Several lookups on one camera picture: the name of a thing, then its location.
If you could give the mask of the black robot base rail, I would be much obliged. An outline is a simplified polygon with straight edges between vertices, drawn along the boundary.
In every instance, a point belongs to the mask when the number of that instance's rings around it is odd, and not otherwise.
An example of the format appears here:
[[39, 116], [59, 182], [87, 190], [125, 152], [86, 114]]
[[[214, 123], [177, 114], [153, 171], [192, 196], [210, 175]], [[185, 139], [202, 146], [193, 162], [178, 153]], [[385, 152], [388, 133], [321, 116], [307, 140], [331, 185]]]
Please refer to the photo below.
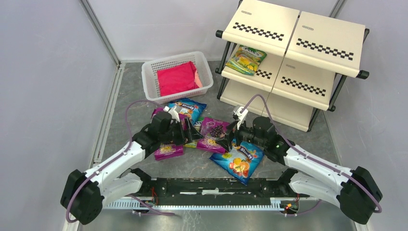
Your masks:
[[154, 205], [223, 206], [267, 205], [272, 198], [308, 198], [290, 188], [293, 175], [294, 171], [288, 169], [279, 178], [250, 178], [243, 184], [235, 178], [152, 178], [136, 168], [126, 170], [121, 177], [140, 177], [142, 186], [134, 196]]

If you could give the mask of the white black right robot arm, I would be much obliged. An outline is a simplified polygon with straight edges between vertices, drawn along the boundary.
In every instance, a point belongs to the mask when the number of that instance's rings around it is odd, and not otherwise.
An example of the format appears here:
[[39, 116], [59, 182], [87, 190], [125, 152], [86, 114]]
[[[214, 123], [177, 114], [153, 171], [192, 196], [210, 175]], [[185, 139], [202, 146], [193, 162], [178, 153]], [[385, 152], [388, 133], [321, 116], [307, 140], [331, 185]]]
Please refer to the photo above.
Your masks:
[[251, 127], [236, 119], [216, 140], [227, 151], [243, 142], [259, 147], [268, 159], [294, 170], [288, 185], [295, 193], [329, 202], [359, 224], [367, 224], [372, 214], [383, 211], [383, 194], [367, 169], [343, 167], [306, 151], [280, 135], [267, 117], [256, 117]]

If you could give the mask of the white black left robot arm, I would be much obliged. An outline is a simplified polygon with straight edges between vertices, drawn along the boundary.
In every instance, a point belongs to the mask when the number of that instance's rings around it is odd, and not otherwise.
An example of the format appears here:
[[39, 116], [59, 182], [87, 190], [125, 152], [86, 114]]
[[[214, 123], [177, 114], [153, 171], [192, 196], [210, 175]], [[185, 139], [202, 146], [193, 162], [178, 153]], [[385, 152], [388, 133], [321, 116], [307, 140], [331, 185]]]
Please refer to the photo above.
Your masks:
[[83, 225], [92, 222], [104, 206], [139, 191], [143, 180], [136, 173], [120, 177], [129, 167], [141, 162], [159, 149], [161, 144], [184, 145], [203, 136], [188, 118], [178, 113], [161, 111], [139, 132], [130, 135], [129, 142], [97, 166], [84, 172], [72, 171], [65, 183], [60, 204], [66, 209], [69, 223]]

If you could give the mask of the blue Slendy bag front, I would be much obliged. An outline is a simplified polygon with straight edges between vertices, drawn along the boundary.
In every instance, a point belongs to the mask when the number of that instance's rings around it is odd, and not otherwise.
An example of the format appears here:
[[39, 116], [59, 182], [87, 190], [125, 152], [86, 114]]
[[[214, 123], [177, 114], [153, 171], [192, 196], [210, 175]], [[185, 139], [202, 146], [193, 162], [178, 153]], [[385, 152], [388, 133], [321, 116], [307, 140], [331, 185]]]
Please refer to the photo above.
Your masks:
[[247, 185], [263, 157], [264, 153], [259, 147], [245, 141], [242, 141], [238, 146], [236, 140], [233, 139], [230, 152], [214, 153], [209, 159], [240, 183]]

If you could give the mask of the purple grape candy bag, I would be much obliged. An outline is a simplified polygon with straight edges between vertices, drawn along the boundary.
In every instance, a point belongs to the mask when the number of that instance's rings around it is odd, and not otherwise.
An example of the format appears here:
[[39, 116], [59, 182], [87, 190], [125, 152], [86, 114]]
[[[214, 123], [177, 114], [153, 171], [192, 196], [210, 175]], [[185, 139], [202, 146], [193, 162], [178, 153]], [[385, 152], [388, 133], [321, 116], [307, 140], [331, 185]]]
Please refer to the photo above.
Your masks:
[[[152, 113], [152, 116], [151, 116], [151, 121], [153, 121], [153, 118], [156, 117], [156, 115], [157, 115], [158, 113], [163, 112], [163, 111], [164, 111], [164, 108], [156, 108], [156, 109], [154, 109], [154, 111], [153, 111], [153, 113]], [[184, 130], [186, 130], [186, 129], [187, 129], [187, 125], [186, 125], [186, 123], [185, 123], [185, 118], [188, 118], [188, 117], [187, 117], [186, 115], [181, 114], [181, 113], [178, 113], [178, 116], [179, 116], [179, 119], [180, 119], [180, 122], [181, 122], [181, 126], [183, 127]]]
[[174, 144], [161, 144], [159, 149], [154, 152], [154, 157], [156, 161], [169, 159], [181, 155], [184, 155], [183, 146]]
[[200, 133], [203, 136], [198, 140], [196, 148], [203, 151], [224, 154], [226, 150], [216, 143], [216, 140], [226, 135], [229, 122], [205, 117], [201, 123]]

